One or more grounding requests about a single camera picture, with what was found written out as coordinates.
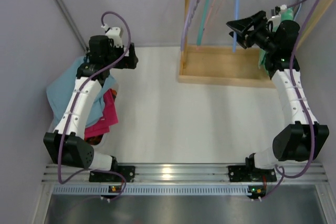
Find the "light blue trousers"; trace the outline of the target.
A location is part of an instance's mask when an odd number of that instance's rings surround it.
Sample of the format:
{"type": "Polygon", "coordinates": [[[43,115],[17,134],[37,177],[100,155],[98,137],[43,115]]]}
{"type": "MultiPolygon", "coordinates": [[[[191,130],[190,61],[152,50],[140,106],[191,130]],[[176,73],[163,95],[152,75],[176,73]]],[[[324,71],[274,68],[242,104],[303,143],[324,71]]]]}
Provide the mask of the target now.
{"type": "MultiPolygon", "coordinates": [[[[73,64],[46,89],[47,99],[54,114],[54,127],[57,126],[57,124],[60,122],[68,106],[69,100],[75,89],[77,69],[82,63],[84,63],[83,56],[76,58],[73,64]]],[[[92,105],[86,127],[90,127],[96,124],[98,120],[103,117],[103,112],[112,112],[113,122],[111,125],[114,125],[118,122],[115,109],[108,109],[108,103],[104,101],[103,98],[104,94],[112,90],[116,83],[117,81],[113,76],[109,75],[107,77],[101,92],[97,95],[92,105]]]]}

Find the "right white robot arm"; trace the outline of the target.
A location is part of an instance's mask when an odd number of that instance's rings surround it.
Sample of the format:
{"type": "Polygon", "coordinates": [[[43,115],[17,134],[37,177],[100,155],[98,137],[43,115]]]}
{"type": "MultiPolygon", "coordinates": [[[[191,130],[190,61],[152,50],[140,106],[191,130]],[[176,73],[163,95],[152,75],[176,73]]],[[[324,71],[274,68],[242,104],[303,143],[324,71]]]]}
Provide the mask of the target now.
{"type": "Polygon", "coordinates": [[[230,36],[236,36],[244,49],[257,45],[265,51],[265,69],[277,89],[285,118],[285,128],[274,137],[272,146],[252,153],[246,158],[246,165],[256,170],[279,167],[287,161],[306,162],[310,166],[325,144],[329,129],[311,112],[301,85],[295,58],[299,24],[283,20],[273,29],[273,22],[264,11],[226,24],[231,29],[230,36]]]}

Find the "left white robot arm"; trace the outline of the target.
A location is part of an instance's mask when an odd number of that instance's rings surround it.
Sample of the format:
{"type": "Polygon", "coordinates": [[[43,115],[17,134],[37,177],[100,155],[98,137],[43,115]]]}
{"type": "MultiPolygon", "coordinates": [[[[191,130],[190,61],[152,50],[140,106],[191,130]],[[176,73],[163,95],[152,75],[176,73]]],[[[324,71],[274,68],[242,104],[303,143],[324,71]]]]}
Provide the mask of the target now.
{"type": "Polygon", "coordinates": [[[134,44],[118,46],[114,38],[92,36],[89,51],[76,69],[74,85],[65,111],[53,132],[44,136],[44,145],[53,163],[82,169],[112,170],[116,159],[96,152],[85,142],[89,114],[110,77],[110,69],[135,69],[138,58],[134,44]]]}

